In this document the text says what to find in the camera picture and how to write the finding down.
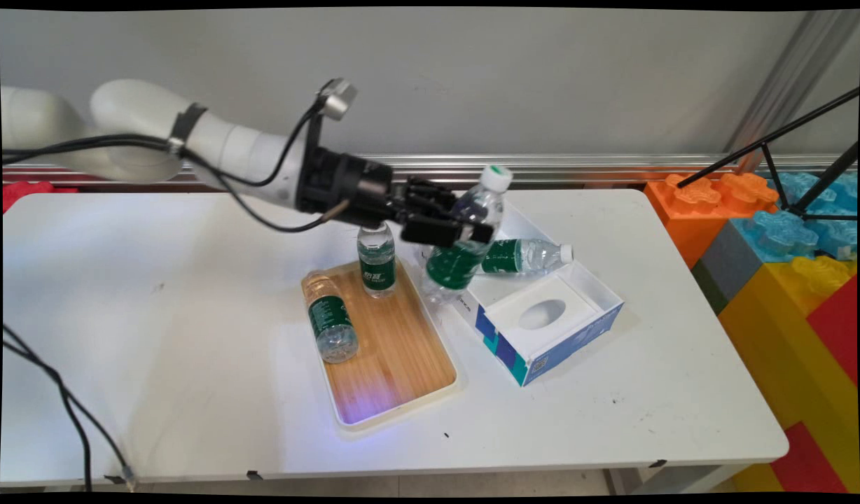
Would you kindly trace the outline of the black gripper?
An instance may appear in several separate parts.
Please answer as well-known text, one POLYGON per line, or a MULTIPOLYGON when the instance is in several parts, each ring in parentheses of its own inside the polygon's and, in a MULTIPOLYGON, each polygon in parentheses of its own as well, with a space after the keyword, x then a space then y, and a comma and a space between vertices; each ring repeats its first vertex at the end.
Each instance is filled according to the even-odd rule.
MULTIPOLYGON (((456 201, 454 192, 436 182, 419 176, 405 182, 405 204, 410 207, 450 211, 456 201)), ((494 239, 494 227, 487 223, 452 215, 406 215, 394 189, 394 169, 387 164, 320 146, 307 148, 298 179, 298 211, 327 214, 343 203, 346 207, 331 220, 357 226, 402 221, 405 242, 450 248, 456 242, 488 244, 494 239)))

